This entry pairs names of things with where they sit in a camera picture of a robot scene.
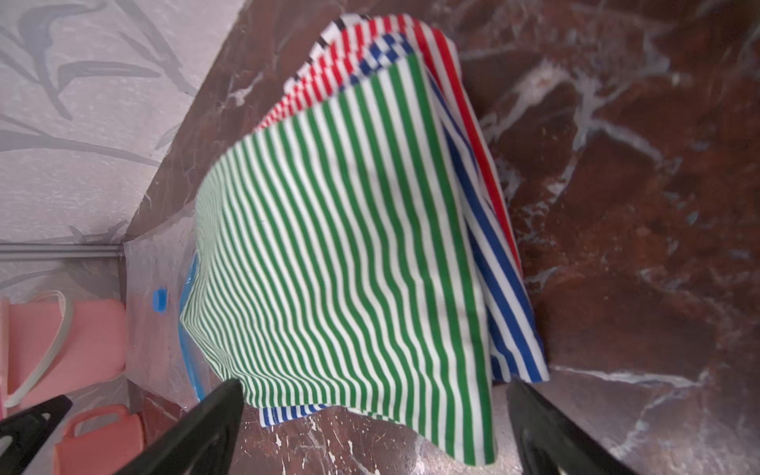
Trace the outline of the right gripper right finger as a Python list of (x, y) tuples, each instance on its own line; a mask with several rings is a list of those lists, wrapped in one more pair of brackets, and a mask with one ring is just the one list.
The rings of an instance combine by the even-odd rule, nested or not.
[(524, 474), (635, 474), (530, 385), (512, 381), (507, 401)]

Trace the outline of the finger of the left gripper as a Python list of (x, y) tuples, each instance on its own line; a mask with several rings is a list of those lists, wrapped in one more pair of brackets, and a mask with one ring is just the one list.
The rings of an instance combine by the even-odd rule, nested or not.
[(73, 403), (65, 395), (49, 399), (1, 422), (1, 474), (22, 474)]

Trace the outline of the clear plastic vacuum bag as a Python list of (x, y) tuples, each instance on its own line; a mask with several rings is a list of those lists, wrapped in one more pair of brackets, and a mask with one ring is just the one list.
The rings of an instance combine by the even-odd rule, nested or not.
[(184, 409), (198, 398), (183, 360), (179, 313), (196, 249), (195, 205), (128, 241), (126, 376)]

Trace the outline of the green white striped garment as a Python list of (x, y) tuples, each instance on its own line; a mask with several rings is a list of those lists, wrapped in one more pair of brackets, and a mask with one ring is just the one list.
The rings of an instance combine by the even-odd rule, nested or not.
[(195, 209), (181, 320), (249, 405), (345, 407), (494, 462), (484, 295), (421, 59), (243, 137)]

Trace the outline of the black white striped garment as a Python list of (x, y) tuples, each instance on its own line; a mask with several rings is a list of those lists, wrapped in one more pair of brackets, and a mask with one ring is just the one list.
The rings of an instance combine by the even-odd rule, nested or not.
[(332, 23), (322, 31), (322, 34), (318, 37), (316, 43), (314, 43), (305, 61), (306, 65), (312, 65), (319, 57), (328, 51), (330, 45), (342, 35), (343, 31), (369, 19), (370, 17), (366, 14), (351, 13), (344, 14), (332, 21)]

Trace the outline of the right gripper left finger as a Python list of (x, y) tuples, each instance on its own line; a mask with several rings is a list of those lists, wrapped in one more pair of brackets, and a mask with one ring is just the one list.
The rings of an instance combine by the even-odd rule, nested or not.
[(243, 385), (221, 383), (121, 474), (227, 474), (243, 415)]

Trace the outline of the blue white striped garment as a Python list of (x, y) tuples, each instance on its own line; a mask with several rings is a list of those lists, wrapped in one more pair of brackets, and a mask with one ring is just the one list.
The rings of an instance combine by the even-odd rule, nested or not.
[(382, 26), (371, 19), (343, 31), (321, 57), (287, 81), (283, 98), (261, 126), (272, 126), (400, 59), (421, 59), (443, 107), (446, 141), (464, 194), (467, 230), (485, 294), (493, 378), (546, 382), (548, 367), (514, 233), (493, 158), (464, 92), (455, 47), (440, 31), (423, 24), (393, 27), (393, 20), (387, 17)]

